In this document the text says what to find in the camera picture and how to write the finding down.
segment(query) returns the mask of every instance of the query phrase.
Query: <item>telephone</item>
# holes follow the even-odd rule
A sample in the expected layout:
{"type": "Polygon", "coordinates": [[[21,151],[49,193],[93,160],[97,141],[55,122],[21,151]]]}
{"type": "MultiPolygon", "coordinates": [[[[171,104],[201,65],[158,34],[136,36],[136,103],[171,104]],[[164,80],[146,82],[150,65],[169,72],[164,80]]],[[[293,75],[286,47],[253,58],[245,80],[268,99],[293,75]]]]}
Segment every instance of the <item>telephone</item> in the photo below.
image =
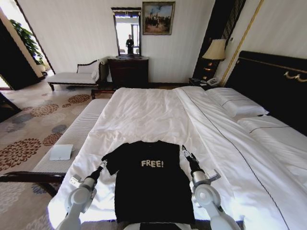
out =
{"type": "Polygon", "coordinates": [[[219,81],[216,78],[212,78],[210,80],[207,80],[207,84],[210,86],[217,86],[219,84],[219,81]]]}

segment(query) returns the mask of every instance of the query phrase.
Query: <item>lamp shade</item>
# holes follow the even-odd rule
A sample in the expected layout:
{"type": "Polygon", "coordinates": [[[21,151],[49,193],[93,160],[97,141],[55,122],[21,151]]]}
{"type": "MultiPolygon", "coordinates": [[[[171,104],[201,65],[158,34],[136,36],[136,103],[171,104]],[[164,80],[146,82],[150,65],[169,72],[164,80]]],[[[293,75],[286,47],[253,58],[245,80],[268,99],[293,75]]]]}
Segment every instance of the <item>lamp shade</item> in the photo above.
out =
{"type": "Polygon", "coordinates": [[[225,39],[214,39],[211,42],[206,53],[202,56],[204,59],[224,60],[225,59],[225,39]]]}

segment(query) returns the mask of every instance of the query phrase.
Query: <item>black headboard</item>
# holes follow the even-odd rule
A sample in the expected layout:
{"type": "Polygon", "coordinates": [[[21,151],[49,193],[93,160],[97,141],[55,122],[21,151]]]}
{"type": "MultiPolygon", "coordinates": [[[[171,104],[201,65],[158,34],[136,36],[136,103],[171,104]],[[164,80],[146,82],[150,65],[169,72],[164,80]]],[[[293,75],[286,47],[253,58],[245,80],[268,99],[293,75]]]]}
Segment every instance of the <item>black headboard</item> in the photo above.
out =
{"type": "Polygon", "coordinates": [[[307,136],[307,59],[241,51],[225,87],[307,136]]]}

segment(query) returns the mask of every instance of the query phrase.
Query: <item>white pillow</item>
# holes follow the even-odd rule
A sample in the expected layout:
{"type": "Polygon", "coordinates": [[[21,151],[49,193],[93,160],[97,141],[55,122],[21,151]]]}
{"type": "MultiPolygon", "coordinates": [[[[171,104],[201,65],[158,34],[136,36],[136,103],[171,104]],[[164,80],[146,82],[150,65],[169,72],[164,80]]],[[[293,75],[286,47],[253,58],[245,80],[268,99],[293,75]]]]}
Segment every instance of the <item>white pillow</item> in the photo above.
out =
{"type": "Polygon", "coordinates": [[[87,66],[79,65],[77,73],[92,73],[96,65],[97,65],[97,60],[93,62],[91,65],[87,65],[87,66]]]}
{"type": "Polygon", "coordinates": [[[261,143],[307,191],[307,137],[272,116],[237,122],[261,143]]]}
{"type": "Polygon", "coordinates": [[[208,95],[223,107],[230,117],[238,115],[258,116],[269,112],[256,102],[230,88],[215,88],[206,91],[208,95]]]}
{"type": "Polygon", "coordinates": [[[95,66],[92,72],[92,79],[94,81],[97,81],[99,78],[99,64],[100,64],[100,61],[95,62],[95,66]]]}

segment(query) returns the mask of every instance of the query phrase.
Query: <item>painting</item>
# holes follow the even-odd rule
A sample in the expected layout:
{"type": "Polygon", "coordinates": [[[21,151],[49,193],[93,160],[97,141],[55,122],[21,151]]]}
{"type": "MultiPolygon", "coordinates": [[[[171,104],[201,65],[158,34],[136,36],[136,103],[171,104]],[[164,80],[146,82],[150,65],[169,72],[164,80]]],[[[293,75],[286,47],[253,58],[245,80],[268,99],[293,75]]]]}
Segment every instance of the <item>painting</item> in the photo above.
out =
{"type": "Polygon", "coordinates": [[[143,2],[143,35],[171,35],[174,1],[143,2]]]}

